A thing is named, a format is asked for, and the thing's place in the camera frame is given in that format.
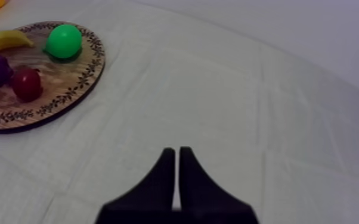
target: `white table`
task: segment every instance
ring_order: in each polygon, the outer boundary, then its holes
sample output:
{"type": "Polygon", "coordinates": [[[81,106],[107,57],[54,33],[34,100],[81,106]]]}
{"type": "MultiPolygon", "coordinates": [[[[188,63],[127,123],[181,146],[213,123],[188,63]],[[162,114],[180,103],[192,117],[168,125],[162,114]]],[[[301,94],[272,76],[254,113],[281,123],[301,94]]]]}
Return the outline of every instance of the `white table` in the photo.
{"type": "Polygon", "coordinates": [[[133,2],[13,0],[0,10],[0,29],[45,20],[93,30],[106,68],[69,113],[0,135],[0,223],[93,223],[164,147],[182,145],[264,224],[359,223],[354,87],[240,34],[133,2]]]}

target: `green ball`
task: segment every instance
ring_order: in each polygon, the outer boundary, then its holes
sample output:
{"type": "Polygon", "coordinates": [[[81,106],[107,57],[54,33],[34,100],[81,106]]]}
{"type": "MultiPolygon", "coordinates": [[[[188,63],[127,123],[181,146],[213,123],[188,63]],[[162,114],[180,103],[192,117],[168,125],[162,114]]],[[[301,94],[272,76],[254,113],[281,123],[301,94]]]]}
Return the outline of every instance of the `green ball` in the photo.
{"type": "Polygon", "coordinates": [[[52,30],[44,50],[56,58],[70,58],[81,49],[81,45],[81,31],[75,26],[63,24],[52,30]]]}

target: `red apple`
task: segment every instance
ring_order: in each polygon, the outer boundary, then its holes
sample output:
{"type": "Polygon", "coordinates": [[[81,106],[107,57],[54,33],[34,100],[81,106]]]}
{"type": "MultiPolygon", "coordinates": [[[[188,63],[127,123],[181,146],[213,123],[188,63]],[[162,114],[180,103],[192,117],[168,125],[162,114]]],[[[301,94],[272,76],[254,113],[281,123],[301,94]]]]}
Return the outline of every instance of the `red apple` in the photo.
{"type": "Polygon", "coordinates": [[[25,102],[33,101],[42,95],[41,77],[30,68],[19,70],[11,81],[14,93],[25,102]]]}

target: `round wooden tray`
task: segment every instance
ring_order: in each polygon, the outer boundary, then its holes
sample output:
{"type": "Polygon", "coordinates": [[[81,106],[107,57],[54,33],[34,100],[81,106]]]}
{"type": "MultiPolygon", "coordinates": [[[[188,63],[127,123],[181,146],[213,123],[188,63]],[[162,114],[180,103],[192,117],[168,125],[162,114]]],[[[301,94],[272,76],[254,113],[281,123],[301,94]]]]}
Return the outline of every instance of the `round wooden tray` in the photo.
{"type": "Polygon", "coordinates": [[[63,24],[46,21],[19,27],[34,41],[34,48],[14,48],[0,52],[13,70],[22,66],[38,69],[43,94],[32,102],[21,102],[12,88],[0,88],[0,130],[25,129],[52,120],[83,99],[96,85],[104,67],[104,48],[87,28],[75,25],[82,33],[82,52],[71,62],[56,62],[42,52],[53,28],[63,24]]]}

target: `yellow banana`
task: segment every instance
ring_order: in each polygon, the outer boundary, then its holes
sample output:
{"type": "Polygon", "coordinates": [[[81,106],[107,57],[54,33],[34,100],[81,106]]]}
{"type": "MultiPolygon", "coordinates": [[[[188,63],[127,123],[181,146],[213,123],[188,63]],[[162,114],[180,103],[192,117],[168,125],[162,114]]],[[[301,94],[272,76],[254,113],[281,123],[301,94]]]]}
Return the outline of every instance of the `yellow banana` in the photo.
{"type": "Polygon", "coordinates": [[[35,44],[19,30],[0,31],[0,50],[18,46],[33,47],[34,45],[35,44]]]}

